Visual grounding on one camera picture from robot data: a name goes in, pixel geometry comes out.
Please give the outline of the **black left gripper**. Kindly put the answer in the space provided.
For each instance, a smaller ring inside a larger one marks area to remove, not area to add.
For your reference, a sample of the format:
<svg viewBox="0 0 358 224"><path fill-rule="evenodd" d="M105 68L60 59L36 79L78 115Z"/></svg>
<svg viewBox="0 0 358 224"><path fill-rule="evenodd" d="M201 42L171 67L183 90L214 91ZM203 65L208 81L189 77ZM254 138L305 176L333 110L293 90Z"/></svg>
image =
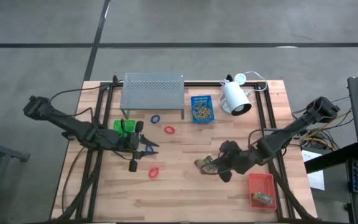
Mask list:
<svg viewBox="0 0 358 224"><path fill-rule="evenodd" d="M135 124L134 132L129 133L126 137L124 137L124 147L131 150L132 153L132 159L129 163L129 172L137 171L137 160L141 159L144 156L151 156L157 154L157 152L139 152L137 150L140 142L147 146L158 146L157 143L148 140L143 134L140 134L140 132L143 130L143 127L144 122L137 121Z"/></svg>

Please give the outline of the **green plastic basket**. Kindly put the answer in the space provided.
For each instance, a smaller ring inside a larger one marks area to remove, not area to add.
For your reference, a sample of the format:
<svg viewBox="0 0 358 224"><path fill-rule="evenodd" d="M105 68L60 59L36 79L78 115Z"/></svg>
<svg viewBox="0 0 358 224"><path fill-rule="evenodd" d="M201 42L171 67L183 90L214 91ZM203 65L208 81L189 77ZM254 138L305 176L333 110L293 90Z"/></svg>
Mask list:
<svg viewBox="0 0 358 224"><path fill-rule="evenodd" d="M133 119L120 119L115 120L113 130L117 131L120 136L126 137L129 133L135 130L135 121Z"/></svg>

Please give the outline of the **crayon box with yellow print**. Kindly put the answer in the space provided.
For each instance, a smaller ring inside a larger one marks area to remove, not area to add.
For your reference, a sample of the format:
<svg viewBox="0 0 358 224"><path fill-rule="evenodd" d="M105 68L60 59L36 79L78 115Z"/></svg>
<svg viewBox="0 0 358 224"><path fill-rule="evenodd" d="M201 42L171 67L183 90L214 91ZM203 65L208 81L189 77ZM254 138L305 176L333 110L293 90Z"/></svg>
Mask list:
<svg viewBox="0 0 358 224"><path fill-rule="evenodd" d="M274 204L274 198L272 196L263 194L262 192L254 192L251 194L252 200L265 205L265 206L271 206Z"/></svg>

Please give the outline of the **white paper sheet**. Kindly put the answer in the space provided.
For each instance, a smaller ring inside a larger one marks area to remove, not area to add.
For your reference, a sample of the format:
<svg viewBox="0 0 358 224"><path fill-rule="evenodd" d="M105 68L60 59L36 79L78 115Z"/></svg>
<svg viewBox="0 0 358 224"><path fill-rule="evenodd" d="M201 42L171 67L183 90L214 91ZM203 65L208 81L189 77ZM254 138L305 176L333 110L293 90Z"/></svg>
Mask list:
<svg viewBox="0 0 358 224"><path fill-rule="evenodd" d="M321 154L306 151L306 150L302 150L301 154L304 162L307 162L309 160L321 156ZM312 189L325 190L323 170L309 173L307 174L307 176L308 176L308 182Z"/></svg>

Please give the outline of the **black aluminium table frame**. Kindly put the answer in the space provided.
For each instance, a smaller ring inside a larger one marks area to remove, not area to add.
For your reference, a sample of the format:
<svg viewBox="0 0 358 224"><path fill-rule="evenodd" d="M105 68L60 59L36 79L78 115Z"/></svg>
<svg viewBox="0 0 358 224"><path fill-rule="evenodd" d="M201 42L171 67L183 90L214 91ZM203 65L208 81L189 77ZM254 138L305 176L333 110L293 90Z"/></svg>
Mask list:
<svg viewBox="0 0 358 224"><path fill-rule="evenodd" d="M187 82L185 118L179 111L161 111L160 121L152 124L151 111L133 111L131 118L144 122L147 138L158 144L157 154L141 159L136 172L129 172L125 157L105 152L94 207L95 222L272 222L275 210L250 206L248 175L233 174L225 183L216 175L202 175L194 161L216 156L225 140L246 148L256 140L260 128L283 128L292 121L285 85L281 80L268 83L269 94L252 93L252 108L242 116L231 116L214 107L215 119L209 124L191 120L193 95L210 95L217 101L221 86L217 81ZM172 126L175 134L164 127ZM158 167L155 179L148 177Z"/></svg>

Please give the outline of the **pile of yellow rubber bands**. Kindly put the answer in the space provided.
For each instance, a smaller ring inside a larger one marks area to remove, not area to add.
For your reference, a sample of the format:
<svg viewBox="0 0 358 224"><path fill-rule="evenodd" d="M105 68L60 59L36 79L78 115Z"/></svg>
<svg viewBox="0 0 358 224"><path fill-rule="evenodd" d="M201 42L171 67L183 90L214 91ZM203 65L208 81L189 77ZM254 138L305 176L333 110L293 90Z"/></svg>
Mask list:
<svg viewBox="0 0 358 224"><path fill-rule="evenodd" d="M212 118L212 112L206 102L195 103L192 113L194 119L197 121L207 121Z"/></svg>

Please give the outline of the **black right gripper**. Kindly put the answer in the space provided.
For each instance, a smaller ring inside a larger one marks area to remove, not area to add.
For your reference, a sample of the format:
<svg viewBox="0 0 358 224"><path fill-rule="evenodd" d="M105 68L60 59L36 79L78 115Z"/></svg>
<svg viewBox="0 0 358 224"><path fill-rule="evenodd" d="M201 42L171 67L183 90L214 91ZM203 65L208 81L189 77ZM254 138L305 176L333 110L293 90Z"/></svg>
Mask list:
<svg viewBox="0 0 358 224"><path fill-rule="evenodd" d="M243 151L235 141L225 141L221 144L218 157L206 156L198 161L213 161L218 171L200 170L202 175L219 175L223 182L229 182L232 170L238 174L245 174L257 163L257 154L253 150Z"/></svg>

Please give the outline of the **red plastic basket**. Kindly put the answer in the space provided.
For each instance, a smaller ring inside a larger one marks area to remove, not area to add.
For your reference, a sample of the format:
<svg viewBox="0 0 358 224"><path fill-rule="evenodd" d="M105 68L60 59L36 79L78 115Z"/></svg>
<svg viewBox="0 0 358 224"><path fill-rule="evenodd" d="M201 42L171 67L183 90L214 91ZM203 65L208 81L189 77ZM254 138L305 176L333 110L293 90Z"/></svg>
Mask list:
<svg viewBox="0 0 358 224"><path fill-rule="evenodd" d="M250 173L248 179L250 206L256 209L276 210L277 197L272 174ZM270 203L256 199L257 194L270 198Z"/></svg>

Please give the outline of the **grey perforated metal shelf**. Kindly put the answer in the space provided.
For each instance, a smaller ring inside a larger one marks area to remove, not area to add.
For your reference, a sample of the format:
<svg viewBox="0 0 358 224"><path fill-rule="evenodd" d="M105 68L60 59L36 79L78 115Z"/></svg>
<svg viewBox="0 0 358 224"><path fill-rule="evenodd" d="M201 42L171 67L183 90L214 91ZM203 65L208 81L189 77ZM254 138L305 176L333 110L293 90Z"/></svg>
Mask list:
<svg viewBox="0 0 358 224"><path fill-rule="evenodd" d="M120 110L179 110L185 118L185 77L182 73L126 73Z"/></svg>

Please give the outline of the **white spot lamp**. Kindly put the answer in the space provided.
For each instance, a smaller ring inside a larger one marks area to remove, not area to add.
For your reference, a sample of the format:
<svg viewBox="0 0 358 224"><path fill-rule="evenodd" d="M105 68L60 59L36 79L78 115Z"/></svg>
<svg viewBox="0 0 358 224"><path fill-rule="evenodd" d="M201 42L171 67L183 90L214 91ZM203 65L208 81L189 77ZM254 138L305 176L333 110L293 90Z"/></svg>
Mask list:
<svg viewBox="0 0 358 224"><path fill-rule="evenodd" d="M237 82L223 83L222 95L219 97L219 106L232 116L240 116L247 113L252 105L244 91Z"/></svg>

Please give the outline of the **black desk bar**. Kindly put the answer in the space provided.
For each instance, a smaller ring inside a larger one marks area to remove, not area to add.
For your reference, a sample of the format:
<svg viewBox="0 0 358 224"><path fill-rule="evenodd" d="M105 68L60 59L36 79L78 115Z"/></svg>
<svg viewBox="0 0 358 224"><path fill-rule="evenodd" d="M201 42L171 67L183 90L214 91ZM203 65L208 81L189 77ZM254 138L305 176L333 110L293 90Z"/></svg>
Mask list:
<svg viewBox="0 0 358 224"><path fill-rule="evenodd" d="M310 159L305 164L306 173L310 174L328 167L345 163L349 159L358 159L358 143L350 144L337 151Z"/></svg>

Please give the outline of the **blue plastic basket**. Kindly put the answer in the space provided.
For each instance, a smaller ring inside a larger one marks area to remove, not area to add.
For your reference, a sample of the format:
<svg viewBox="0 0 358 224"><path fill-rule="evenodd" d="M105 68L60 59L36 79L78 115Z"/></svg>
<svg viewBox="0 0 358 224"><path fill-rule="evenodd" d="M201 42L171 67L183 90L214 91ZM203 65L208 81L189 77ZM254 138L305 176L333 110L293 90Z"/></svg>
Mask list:
<svg viewBox="0 0 358 224"><path fill-rule="evenodd" d="M197 121L194 119L193 117L193 105L195 103L201 103L201 102L206 102L207 105L208 105L208 108L211 110L212 112L212 118L210 120L207 120L207 121ZM212 98L210 95L205 95L205 96L192 96L191 97L191 115L192 115L192 118L193 118L193 122L194 123L210 123L212 121L214 121L214 111L213 111L213 102L212 102Z"/></svg>

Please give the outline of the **crayon box with blue print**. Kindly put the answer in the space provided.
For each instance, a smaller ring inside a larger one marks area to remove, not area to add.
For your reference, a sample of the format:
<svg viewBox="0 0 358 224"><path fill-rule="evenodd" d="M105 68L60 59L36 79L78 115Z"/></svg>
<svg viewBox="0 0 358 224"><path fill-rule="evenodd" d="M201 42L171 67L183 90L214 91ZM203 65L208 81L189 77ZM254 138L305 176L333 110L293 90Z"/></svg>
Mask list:
<svg viewBox="0 0 358 224"><path fill-rule="evenodd" d="M218 166L216 164L213 163L213 161L198 161L195 160L194 161L194 165L196 166L196 168L200 171L200 170L205 170L205 171L218 171Z"/></svg>

